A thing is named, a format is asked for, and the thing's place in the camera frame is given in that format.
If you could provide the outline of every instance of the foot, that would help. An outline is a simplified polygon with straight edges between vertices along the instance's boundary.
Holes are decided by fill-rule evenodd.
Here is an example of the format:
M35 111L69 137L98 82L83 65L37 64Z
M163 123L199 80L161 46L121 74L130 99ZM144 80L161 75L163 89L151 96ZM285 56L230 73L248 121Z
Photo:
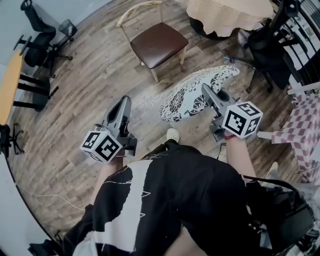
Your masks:
M176 129L170 128L166 131L166 139L167 140L175 140L177 143L179 142L180 135Z
M279 174L278 174L278 163L277 162L273 162L273 164L271 165L270 170L267 172L265 178L267 180L281 181L281 178L279 177ZM268 187L268 188L273 188L275 186L274 184L268 183L268 182L261 182L260 184L261 184L261 186Z

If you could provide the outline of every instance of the black and white floral pattern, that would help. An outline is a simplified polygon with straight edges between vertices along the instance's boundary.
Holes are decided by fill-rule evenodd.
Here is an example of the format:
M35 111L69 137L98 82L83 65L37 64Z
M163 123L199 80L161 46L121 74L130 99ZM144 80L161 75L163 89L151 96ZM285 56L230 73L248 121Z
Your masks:
M162 103L159 115L166 122L178 122L204 110L208 104L201 92L203 83L218 93L224 82L239 74L233 66L224 65L194 72L182 79Z

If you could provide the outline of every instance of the wooden chair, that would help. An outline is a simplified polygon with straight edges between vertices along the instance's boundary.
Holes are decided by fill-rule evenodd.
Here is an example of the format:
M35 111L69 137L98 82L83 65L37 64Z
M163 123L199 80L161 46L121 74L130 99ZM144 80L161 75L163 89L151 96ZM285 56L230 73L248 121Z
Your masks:
M183 65L186 47L189 43L188 40L178 31L163 23L161 4L162 1L158 0L136 4L135 6L127 10L116 24L116 27L121 29L124 38L130 44L132 52L134 53L139 63L141 63L142 65L146 65L150 69L154 80L157 83L159 82L159 80L156 72L154 71L154 68L158 67L181 50L182 53L180 55L180 64ZM123 28L123 24L127 21L132 12L134 16L137 9L143 6L157 6L161 22L148 28L137 37L135 37L132 41L130 41Z

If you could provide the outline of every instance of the table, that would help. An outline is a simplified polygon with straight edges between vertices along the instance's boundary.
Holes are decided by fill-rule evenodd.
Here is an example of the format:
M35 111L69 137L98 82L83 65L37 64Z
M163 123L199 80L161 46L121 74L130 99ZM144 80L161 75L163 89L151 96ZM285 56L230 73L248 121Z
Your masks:
M251 31L258 22L271 18L269 0L177 0L187 4L188 15L203 24L208 35L229 37L235 28Z
M311 158L315 161L320 162L320 141L318 141L318 143L314 147L314 150L311 154Z
M299 95L296 99L298 104L281 131L258 132L257 136L274 144L291 143L301 181L320 185L320 162L312 158L320 141L320 95Z
M21 50L17 50L3 74L0 85L0 125L6 124L13 106L31 108L40 112L45 108L49 100L49 79L47 77L43 77L38 80L21 74L22 65L23 56L21 55ZM20 80L33 83L35 86L20 83ZM17 89L32 92L32 103L15 101Z

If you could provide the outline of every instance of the wooden floor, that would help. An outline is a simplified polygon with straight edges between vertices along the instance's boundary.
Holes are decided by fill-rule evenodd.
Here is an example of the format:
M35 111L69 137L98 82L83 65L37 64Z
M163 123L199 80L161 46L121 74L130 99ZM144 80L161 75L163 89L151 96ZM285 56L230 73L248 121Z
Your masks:
M30 208L51 233L67 232L83 215L83 211L70 206L60 195L79 208L84 208L96 183L101 165L89 159L79 146L93 124L102 119L105 111L123 95L132 99L131 130L138 138L137 156L153 150L166 140L170 127L180 133L181 144L198 148L203 154L217 157L219 146L209 131L214 113L206 109L190 119L168 123L160 119L159 107L173 86L188 74L214 66L229 64L223 58L225 51L237 53L237 36L225 41L207 40L196 34L189 25L186 7L174 0L166 0L163 17L167 24L188 40L184 65L178 57L156 69L159 83L141 66L126 44L121 32L115 28L121 14L138 0L114 0L88 17L78 26L74 42L67 45L64 54L73 61L58 63L56 79L51 88L59 90L44 111L16 108L12 122L20 124L25 133L20 139L25 154L11 152L9 163ZM141 9L129 21L126 31L132 39L140 31L158 22L157 9ZM282 127L291 109L286 91L275 88L267 93L263 77L254 83L248 95L253 70L236 62L240 74L233 78L229 90L243 101L252 101L264 113L260 129L275 131ZM26 101L31 100L26 94ZM279 163L286 180L298 178L298 168L290 145L272 145L267 140L252 137L248 148L254 168L259 176L269 170L274 161ZM222 149L220 159L225 160Z

